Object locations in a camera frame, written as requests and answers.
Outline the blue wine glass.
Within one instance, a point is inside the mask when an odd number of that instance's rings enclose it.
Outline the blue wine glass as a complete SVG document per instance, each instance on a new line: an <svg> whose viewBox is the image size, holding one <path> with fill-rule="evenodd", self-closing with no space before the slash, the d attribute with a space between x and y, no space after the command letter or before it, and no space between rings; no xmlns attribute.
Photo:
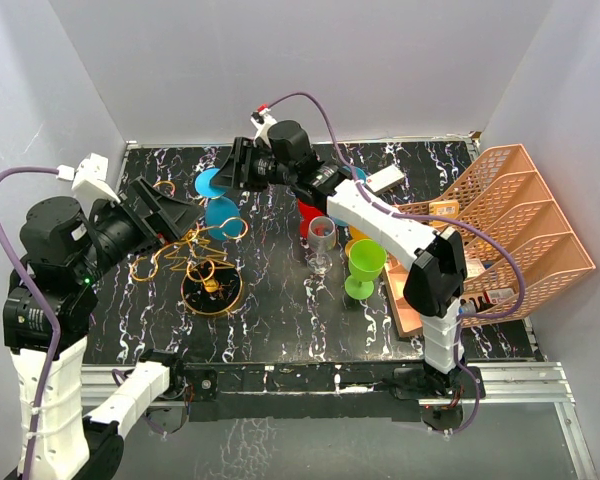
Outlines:
<svg viewBox="0 0 600 480"><path fill-rule="evenodd" d="M207 200L205 224L209 235L219 241L237 239L243 231L244 224L235 202L225 196L227 188L211 184L218 171L218 168L204 170L196 177L194 186L197 193Z"/></svg>

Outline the red wine glass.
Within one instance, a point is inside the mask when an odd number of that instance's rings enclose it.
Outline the red wine glass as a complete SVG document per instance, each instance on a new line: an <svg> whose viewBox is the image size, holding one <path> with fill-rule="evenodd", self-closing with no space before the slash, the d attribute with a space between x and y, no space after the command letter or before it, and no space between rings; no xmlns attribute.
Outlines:
<svg viewBox="0 0 600 480"><path fill-rule="evenodd" d="M299 233L303 239L308 237L309 226L311 221L316 217L325 216L325 213L316 207L310 206L300 199L297 200L297 208L301 216L301 222L299 226Z"/></svg>

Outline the clear wine glass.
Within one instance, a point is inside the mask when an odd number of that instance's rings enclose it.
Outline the clear wine glass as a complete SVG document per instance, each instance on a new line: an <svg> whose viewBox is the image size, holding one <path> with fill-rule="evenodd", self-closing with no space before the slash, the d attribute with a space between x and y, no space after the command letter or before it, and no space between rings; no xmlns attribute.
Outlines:
<svg viewBox="0 0 600 480"><path fill-rule="evenodd" d="M337 241L336 225L329 217L315 217L309 224L307 241L311 250L307 258L308 267L314 274L325 275L332 268L329 251Z"/></svg>

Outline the teal wine glass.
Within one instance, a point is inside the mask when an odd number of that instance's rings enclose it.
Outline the teal wine glass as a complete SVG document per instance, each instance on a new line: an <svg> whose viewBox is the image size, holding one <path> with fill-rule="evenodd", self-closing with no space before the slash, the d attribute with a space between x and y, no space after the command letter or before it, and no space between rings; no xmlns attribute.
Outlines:
<svg viewBox="0 0 600 480"><path fill-rule="evenodd" d="M343 175L346 179L352 181L358 181L361 183L365 183L367 175L366 173L359 167L342 167L341 168Z"/></svg>

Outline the yellow wine glass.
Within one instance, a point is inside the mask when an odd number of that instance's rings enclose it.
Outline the yellow wine glass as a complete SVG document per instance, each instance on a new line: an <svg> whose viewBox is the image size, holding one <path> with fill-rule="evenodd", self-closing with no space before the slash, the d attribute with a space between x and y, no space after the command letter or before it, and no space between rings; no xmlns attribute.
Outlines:
<svg viewBox="0 0 600 480"><path fill-rule="evenodd" d="M345 245L345 255L346 256L350 255L351 248L353 247L353 245L355 243L357 243L360 240L368 239L367 235L365 235L363 232L361 232L360 230L356 229L353 226L348 227L348 233L349 233L349 240Z"/></svg>

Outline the green wine glass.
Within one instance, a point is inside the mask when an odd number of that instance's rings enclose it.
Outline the green wine glass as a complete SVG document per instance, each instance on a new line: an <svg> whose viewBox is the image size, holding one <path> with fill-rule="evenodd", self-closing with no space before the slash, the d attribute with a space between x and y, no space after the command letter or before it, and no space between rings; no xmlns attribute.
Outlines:
<svg viewBox="0 0 600 480"><path fill-rule="evenodd" d="M374 292L375 280L387 262L385 249L371 239L357 241L350 249L344 289L355 300L365 300Z"/></svg>

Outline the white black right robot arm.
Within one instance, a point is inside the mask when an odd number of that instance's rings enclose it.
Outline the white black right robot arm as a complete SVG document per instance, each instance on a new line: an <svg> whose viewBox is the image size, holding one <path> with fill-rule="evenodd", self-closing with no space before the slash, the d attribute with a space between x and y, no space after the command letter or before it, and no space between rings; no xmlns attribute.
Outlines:
<svg viewBox="0 0 600 480"><path fill-rule="evenodd" d="M402 216L372 195L355 174L352 167L321 158L300 124L284 120L253 139L235 138L210 183L240 191L284 185L298 200L365 234L358 245L368 244L378 253L352 253L352 266L377 270L393 256L407 272L403 296L421 319L427 388L437 396L449 396L460 387L461 374L478 387L460 338L460 297L467 277L461 235L451 227L439 232Z"/></svg>

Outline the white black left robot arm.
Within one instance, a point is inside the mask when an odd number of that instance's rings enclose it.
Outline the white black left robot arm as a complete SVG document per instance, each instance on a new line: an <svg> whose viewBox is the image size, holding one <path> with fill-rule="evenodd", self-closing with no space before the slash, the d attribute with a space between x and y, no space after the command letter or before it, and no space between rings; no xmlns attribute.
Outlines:
<svg viewBox="0 0 600 480"><path fill-rule="evenodd" d="M68 196L32 206L20 231L3 307L4 342L19 382L22 453L16 479L110 479L126 436L151 403L186 387L182 360L151 349L98 407L82 405L82 364L98 298L95 284L130 256L182 240L202 208L145 179L90 211Z"/></svg>

